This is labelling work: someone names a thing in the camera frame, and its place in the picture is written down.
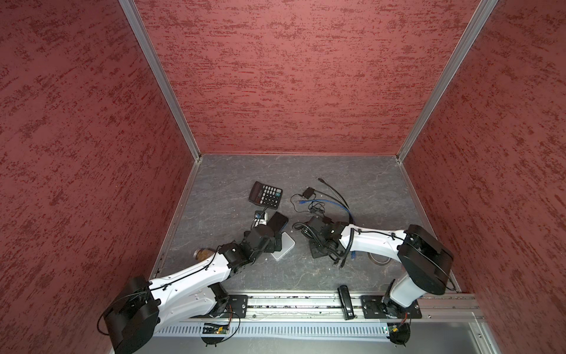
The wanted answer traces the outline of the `white network switch box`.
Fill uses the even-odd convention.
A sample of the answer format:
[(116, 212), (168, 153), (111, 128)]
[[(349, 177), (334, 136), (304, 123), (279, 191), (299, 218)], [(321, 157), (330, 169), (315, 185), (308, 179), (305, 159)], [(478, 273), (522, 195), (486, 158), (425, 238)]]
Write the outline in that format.
[(289, 236), (286, 232), (281, 234), (281, 237), (277, 240), (277, 251), (272, 254), (272, 257), (276, 261), (281, 261), (284, 256), (286, 256), (296, 245), (295, 240)]

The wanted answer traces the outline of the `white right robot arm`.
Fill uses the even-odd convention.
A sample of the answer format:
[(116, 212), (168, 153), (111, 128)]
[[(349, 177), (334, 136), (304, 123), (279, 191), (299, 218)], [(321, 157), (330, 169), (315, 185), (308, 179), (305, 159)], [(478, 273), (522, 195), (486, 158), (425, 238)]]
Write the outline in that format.
[(419, 225), (386, 231), (313, 217), (293, 228), (309, 240), (313, 258), (327, 256), (343, 266), (352, 252), (365, 252), (400, 263), (405, 275), (392, 281), (383, 300), (390, 312), (405, 310), (426, 294), (443, 295), (448, 289), (454, 255)]

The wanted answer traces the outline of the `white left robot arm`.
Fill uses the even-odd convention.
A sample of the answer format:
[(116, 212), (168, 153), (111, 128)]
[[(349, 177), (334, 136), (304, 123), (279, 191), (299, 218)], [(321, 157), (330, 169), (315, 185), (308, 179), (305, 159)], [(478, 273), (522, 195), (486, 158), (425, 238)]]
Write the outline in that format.
[(260, 224), (240, 243), (218, 246), (204, 261), (170, 276), (130, 279), (103, 311), (105, 335), (115, 353), (135, 353), (164, 327), (183, 319), (221, 314), (228, 302), (223, 281), (274, 252), (284, 225)]

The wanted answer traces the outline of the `black smartphone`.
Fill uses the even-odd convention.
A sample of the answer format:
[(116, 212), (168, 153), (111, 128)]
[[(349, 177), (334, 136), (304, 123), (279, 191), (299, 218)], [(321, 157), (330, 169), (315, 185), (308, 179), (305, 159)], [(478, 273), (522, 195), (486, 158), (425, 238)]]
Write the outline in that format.
[(268, 220), (267, 227), (269, 227), (274, 234), (278, 234), (282, 232), (282, 230), (286, 227), (289, 218), (280, 212), (275, 212)]

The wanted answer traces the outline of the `black desk calculator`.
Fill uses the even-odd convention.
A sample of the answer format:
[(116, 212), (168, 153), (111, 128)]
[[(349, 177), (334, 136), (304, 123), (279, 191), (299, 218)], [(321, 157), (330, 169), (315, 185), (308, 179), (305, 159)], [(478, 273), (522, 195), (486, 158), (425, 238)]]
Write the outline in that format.
[(256, 181), (250, 191), (249, 201), (268, 209), (278, 209), (282, 200), (282, 189)]

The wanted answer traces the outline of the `black power adapter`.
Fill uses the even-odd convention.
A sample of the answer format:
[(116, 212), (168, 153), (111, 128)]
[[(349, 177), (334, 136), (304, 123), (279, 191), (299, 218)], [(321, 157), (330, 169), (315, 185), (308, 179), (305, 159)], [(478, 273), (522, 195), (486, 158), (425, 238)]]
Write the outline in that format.
[(312, 197), (315, 196), (315, 190), (312, 187), (308, 187), (303, 193), (302, 193), (302, 197), (304, 199), (311, 199)]

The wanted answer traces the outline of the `black stapler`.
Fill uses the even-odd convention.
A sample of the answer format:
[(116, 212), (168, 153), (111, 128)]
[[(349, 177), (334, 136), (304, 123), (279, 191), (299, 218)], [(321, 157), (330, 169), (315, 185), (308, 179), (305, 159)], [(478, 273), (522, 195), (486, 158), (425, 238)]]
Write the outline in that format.
[(338, 296), (340, 299), (340, 307), (343, 311), (344, 319), (346, 321), (352, 320), (356, 317), (354, 307), (352, 305), (352, 298), (349, 288), (346, 285), (338, 287)]

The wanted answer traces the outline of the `brown tape roll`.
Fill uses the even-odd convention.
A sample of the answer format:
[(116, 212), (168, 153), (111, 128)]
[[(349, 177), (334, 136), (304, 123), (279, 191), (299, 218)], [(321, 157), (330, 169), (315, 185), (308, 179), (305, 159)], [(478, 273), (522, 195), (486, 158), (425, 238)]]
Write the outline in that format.
[(206, 259), (212, 257), (215, 254), (216, 254), (216, 251), (214, 249), (203, 248), (203, 249), (197, 249), (194, 252), (193, 257), (199, 263), (199, 262), (205, 261)]

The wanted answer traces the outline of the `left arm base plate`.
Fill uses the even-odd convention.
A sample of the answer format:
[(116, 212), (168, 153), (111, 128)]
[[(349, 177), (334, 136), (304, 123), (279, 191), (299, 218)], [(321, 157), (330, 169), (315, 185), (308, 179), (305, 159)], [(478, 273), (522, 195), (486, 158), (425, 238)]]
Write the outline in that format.
[(248, 295), (229, 295), (227, 298), (221, 300), (215, 312), (215, 317), (240, 317), (244, 319), (247, 313), (248, 302)]

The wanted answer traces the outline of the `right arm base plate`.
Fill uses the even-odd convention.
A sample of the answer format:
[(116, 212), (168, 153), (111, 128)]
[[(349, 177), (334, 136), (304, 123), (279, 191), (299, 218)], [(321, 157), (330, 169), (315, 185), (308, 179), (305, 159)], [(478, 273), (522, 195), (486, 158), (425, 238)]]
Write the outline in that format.
[(365, 319), (421, 319), (422, 313), (415, 300), (404, 308), (393, 300), (384, 300), (383, 296), (363, 295), (360, 297)]

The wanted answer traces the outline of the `aluminium right corner post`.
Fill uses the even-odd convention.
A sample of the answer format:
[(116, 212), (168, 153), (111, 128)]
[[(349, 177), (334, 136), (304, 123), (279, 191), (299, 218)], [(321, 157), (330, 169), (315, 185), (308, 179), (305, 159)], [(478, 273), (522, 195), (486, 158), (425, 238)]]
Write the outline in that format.
[(429, 98), (427, 99), (423, 109), (421, 110), (416, 122), (411, 128), (410, 133), (405, 139), (402, 147), (399, 149), (396, 155), (396, 160), (401, 165), (406, 157), (408, 156), (414, 143), (417, 141), (418, 136), (425, 127), (430, 116), (434, 112), (436, 106), (440, 102), (443, 94), (450, 85), (455, 74), (458, 72), (460, 66), (464, 62), (465, 57), (472, 48), (475, 40), (479, 36), (481, 30), (483, 29), (485, 23), (491, 16), (492, 11), (498, 4), (498, 0), (481, 0), (478, 3), (468, 25), (466, 26), (461, 38), (456, 44), (453, 53), (451, 54), (448, 62), (446, 63), (436, 85), (433, 87)]

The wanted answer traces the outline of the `aluminium corner post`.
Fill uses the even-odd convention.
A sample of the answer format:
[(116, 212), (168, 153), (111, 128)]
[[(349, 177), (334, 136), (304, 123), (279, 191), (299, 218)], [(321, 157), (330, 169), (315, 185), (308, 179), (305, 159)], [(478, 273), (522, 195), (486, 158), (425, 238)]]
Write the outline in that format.
[(178, 102), (175, 92), (170, 84), (167, 74), (159, 60), (159, 56), (150, 40), (150, 36), (144, 26), (143, 20), (133, 0), (119, 0), (119, 4), (125, 13), (126, 19), (138, 41), (141, 51), (150, 66), (153, 76), (169, 106), (172, 116), (181, 131), (187, 147), (193, 159), (199, 164), (201, 162), (201, 152), (194, 135), (189, 127), (187, 119), (182, 111), (181, 105)]
[(492, 11), (498, 4), (498, 0), (481, 0), (478, 3), (468, 25), (466, 26), (461, 38), (456, 44), (453, 53), (451, 54), (448, 62), (446, 63), (436, 85), (433, 87), (429, 98), (427, 99), (423, 109), (421, 110), (416, 122), (411, 128), (410, 133), (405, 139), (402, 147), (399, 149), (396, 155), (396, 160), (401, 165), (406, 157), (408, 156), (414, 143), (417, 141), (418, 136), (425, 127), (430, 116), (434, 112), (436, 106), (440, 102), (443, 94), (450, 85), (455, 74), (458, 72), (460, 66), (464, 62), (465, 57), (472, 48), (475, 40), (479, 36), (481, 30), (483, 29), (485, 23), (491, 16)]

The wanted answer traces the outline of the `aluminium left corner post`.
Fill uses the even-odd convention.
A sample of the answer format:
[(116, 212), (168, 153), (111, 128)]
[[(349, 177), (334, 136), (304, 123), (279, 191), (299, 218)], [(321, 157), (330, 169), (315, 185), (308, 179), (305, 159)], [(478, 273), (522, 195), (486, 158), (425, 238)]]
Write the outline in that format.
[(167, 74), (159, 60), (159, 56), (150, 40), (150, 36), (144, 26), (143, 20), (133, 0), (119, 0), (119, 4), (125, 13), (126, 19), (138, 41), (141, 51), (150, 66), (153, 76), (169, 106), (172, 116), (181, 131), (187, 147), (193, 159), (199, 164), (201, 162), (201, 152), (194, 135), (189, 127), (187, 119), (182, 111), (181, 105), (178, 102), (175, 92), (170, 84)]

